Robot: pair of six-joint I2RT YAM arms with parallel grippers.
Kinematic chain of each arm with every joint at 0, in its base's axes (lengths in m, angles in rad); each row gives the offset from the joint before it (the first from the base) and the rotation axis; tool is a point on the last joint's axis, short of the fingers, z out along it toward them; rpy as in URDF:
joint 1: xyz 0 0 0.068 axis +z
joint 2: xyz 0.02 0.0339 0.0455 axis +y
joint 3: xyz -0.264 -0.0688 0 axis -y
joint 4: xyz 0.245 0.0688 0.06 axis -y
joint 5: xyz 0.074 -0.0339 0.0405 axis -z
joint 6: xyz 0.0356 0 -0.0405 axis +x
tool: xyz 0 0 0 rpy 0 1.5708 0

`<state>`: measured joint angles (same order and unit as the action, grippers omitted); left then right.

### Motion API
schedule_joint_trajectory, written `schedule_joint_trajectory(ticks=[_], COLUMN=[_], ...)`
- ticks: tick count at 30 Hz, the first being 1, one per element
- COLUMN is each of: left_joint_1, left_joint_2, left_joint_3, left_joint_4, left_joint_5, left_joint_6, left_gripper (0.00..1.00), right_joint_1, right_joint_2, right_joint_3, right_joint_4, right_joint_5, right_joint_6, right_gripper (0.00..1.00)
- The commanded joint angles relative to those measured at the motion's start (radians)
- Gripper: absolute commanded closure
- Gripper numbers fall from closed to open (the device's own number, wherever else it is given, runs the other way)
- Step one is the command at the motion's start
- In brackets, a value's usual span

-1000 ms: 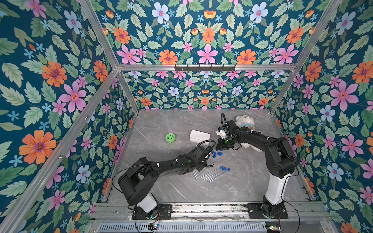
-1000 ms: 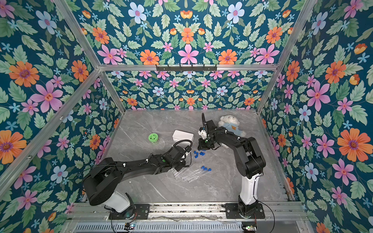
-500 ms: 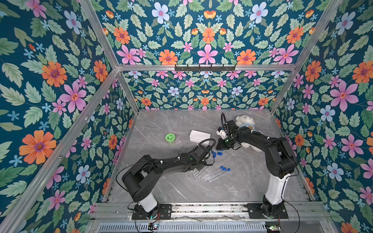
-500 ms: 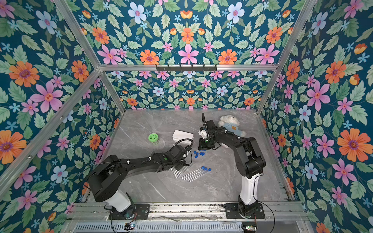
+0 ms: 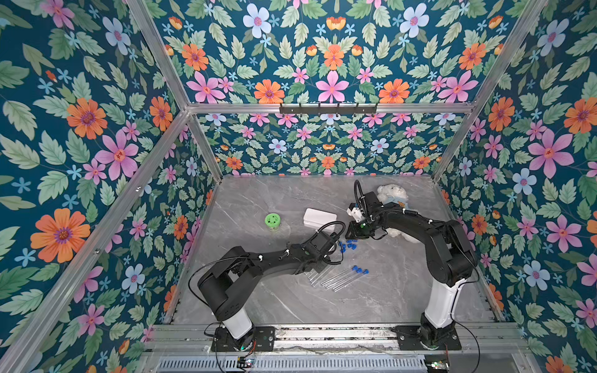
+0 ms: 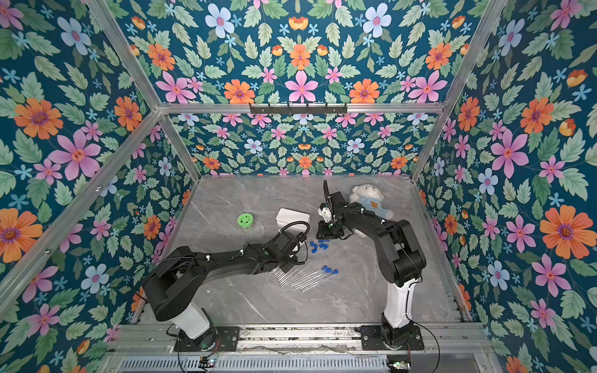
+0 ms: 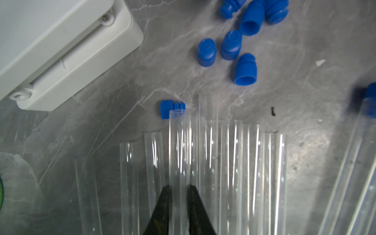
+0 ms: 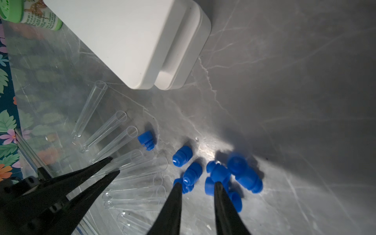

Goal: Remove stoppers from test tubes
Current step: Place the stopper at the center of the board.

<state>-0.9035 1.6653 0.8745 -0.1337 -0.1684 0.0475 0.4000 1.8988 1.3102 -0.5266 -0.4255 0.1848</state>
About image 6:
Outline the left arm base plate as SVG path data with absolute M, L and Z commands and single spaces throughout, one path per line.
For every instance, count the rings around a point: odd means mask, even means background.
M 213 326 L 200 337 L 191 338 L 182 330 L 178 334 L 176 352 L 233 352 L 239 342 L 238 326 Z

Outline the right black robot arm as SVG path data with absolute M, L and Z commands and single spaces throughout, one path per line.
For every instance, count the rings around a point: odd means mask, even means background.
M 378 268 L 387 281 L 380 337 L 390 349 L 405 345 L 417 330 L 412 319 L 414 290 L 422 282 L 422 270 L 427 265 L 412 225 L 404 219 L 384 219 L 358 202 L 346 201 L 342 193 L 331 193 L 326 181 L 323 196 L 317 239 L 345 240 L 348 230 L 373 241 Z

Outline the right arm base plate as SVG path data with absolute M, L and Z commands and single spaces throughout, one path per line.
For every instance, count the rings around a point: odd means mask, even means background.
M 424 351 L 424 340 L 418 326 L 393 329 L 386 325 L 359 326 L 364 351 Z

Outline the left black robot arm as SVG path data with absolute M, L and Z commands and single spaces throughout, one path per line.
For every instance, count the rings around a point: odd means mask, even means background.
M 218 253 L 194 252 L 180 246 L 161 260 L 144 279 L 145 291 L 154 317 L 178 326 L 192 340 L 212 328 L 207 313 L 194 302 L 204 284 L 237 275 L 259 275 L 302 266 L 298 251 L 306 242 L 310 224 L 292 222 L 265 243 L 246 242 L 238 250 Z

